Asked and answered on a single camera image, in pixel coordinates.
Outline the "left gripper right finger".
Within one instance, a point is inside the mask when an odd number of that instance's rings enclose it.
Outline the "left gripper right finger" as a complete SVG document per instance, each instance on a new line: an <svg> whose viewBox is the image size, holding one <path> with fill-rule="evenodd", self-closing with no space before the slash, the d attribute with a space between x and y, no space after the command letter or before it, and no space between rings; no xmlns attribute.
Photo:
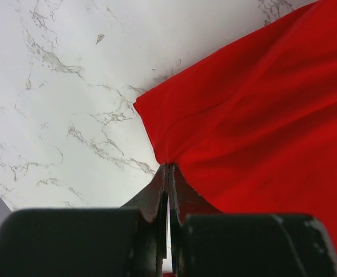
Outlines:
<svg viewBox="0 0 337 277"><path fill-rule="evenodd" d="M176 276L337 276L325 226L307 214L226 214L168 172Z"/></svg>

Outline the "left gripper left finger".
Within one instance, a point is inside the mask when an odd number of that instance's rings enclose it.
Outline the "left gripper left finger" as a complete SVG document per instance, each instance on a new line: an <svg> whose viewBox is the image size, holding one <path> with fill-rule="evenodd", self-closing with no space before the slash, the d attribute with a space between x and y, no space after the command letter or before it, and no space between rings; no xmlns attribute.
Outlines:
<svg viewBox="0 0 337 277"><path fill-rule="evenodd" d="M119 208L41 208L0 226L0 276L161 276L169 167Z"/></svg>

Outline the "red t shirt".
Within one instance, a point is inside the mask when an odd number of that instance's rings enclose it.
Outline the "red t shirt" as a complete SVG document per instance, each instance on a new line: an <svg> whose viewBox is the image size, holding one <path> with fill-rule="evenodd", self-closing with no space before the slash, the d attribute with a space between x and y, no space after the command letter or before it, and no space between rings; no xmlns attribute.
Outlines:
<svg viewBox="0 0 337 277"><path fill-rule="evenodd" d="M337 1L221 48L134 107L157 161L217 209L337 214Z"/></svg>

